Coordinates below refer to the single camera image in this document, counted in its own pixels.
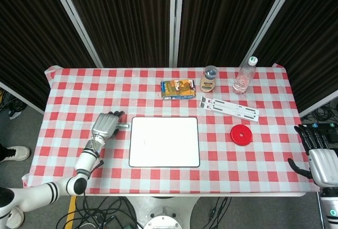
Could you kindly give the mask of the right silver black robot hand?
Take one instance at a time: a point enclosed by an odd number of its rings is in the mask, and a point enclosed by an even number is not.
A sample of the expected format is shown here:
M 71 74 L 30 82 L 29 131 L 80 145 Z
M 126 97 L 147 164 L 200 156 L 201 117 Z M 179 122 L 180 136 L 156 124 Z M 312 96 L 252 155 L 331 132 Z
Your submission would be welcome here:
M 299 168 L 293 159 L 288 159 L 292 170 L 312 179 L 320 188 L 337 187 L 337 154 L 329 148 L 328 139 L 317 128 L 304 125 L 294 126 L 301 138 L 302 145 L 308 157 L 309 169 Z

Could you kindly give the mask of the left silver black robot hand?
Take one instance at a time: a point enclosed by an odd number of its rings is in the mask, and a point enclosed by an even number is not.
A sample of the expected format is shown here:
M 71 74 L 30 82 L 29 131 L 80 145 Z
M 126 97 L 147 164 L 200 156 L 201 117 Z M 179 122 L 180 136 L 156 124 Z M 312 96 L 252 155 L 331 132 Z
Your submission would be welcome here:
M 124 114 L 124 111 L 100 113 L 92 127 L 92 135 L 98 135 L 104 140 L 112 138 L 121 128 L 119 119 Z

